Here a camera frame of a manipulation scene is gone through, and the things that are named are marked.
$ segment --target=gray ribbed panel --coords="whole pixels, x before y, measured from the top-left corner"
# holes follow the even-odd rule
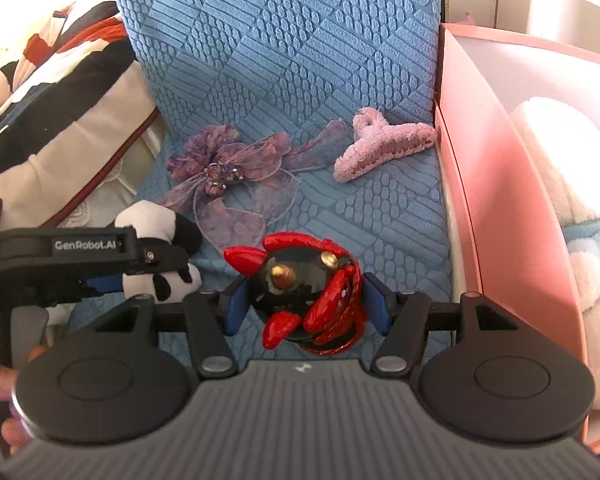
[[[35,442],[2,466],[13,480],[594,480],[574,440],[531,450],[463,440],[410,388],[357,361],[254,361],[203,383],[151,436],[105,449]]]

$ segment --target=red and black figurine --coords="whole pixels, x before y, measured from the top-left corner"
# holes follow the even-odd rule
[[[230,247],[224,259],[249,279],[264,348],[283,339],[322,356],[351,348],[366,323],[357,261],[331,240],[302,233],[267,235],[262,247]]]

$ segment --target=white logo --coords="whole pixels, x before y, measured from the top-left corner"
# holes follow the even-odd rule
[[[76,242],[61,242],[58,240],[54,244],[54,248],[56,251],[103,251],[106,249],[115,249],[116,241],[108,240],[105,242],[104,240],[100,240],[99,242],[83,242],[78,240]]]
[[[309,370],[311,370],[313,367],[309,363],[302,363],[301,365],[298,365],[294,368],[297,372],[304,374],[305,372],[308,372]]]

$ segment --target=human hand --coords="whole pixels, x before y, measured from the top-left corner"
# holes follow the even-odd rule
[[[29,353],[29,361],[42,355],[47,350],[46,347],[36,346]],[[11,368],[0,366],[0,400],[11,401],[11,394],[15,386],[18,372]],[[30,436],[22,425],[20,415],[11,404],[11,418],[8,418],[2,424],[2,437],[10,446],[10,453],[13,455],[29,440]]]

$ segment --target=beige plush toy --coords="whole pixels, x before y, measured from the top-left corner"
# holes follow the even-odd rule
[[[562,227],[596,381],[593,407],[600,410],[600,130],[573,107],[547,98],[522,103],[511,119]]]

